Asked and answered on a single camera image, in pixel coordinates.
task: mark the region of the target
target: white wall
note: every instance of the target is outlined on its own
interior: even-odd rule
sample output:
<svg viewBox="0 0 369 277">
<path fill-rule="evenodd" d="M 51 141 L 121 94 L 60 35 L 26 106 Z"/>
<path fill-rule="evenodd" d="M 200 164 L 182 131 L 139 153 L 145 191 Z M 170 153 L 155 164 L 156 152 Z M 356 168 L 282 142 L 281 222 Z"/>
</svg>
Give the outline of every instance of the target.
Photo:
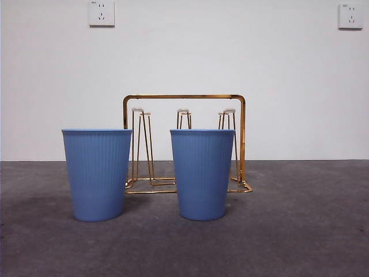
<svg viewBox="0 0 369 277">
<path fill-rule="evenodd" d="M 111 29 L 87 2 L 2 1 L 2 160 L 64 160 L 62 128 L 119 128 L 134 93 L 242 94 L 247 159 L 369 158 L 368 0 L 360 32 L 337 30 L 336 0 L 116 0 Z M 166 103 L 140 103 L 158 159 L 178 107 L 195 128 L 238 107 Z"/>
</svg>

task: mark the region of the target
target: blue cup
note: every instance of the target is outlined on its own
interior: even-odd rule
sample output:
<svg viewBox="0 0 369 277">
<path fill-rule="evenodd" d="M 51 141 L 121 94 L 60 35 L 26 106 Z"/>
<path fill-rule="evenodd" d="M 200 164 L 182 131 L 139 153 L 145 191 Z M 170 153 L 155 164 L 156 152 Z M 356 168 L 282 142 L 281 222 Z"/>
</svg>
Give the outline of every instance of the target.
<svg viewBox="0 0 369 277">
<path fill-rule="evenodd" d="M 170 130 L 180 214 L 224 216 L 234 130 Z"/>
<path fill-rule="evenodd" d="M 132 130 L 64 129 L 74 217 L 97 222 L 122 213 Z"/>
</svg>

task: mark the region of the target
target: gray floor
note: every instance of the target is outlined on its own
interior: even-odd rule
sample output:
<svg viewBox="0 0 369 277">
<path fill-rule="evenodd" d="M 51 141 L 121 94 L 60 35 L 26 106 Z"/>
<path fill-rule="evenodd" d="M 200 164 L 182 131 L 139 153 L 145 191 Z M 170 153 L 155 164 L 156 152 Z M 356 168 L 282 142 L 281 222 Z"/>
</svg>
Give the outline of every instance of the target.
<svg viewBox="0 0 369 277">
<path fill-rule="evenodd" d="M 84 223 L 64 162 L 2 163 L 2 276 L 369 276 L 369 160 L 247 166 L 254 191 L 228 194 L 219 220 L 131 194 L 118 218 Z"/>
</svg>

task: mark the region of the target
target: wall socket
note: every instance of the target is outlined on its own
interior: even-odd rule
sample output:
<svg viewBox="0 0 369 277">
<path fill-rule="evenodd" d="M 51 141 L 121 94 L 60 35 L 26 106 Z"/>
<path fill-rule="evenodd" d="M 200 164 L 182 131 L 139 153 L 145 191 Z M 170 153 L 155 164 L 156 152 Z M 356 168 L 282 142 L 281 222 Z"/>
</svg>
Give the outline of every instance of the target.
<svg viewBox="0 0 369 277">
<path fill-rule="evenodd" d="M 338 5 L 339 29 L 362 29 L 364 27 L 364 5 L 362 3 L 341 3 Z"/>
<path fill-rule="evenodd" d="M 114 27 L 115 3 L 112 0 L 94 1 L 88 4 L 88 20 L 90 27 Z"/>
</svg>

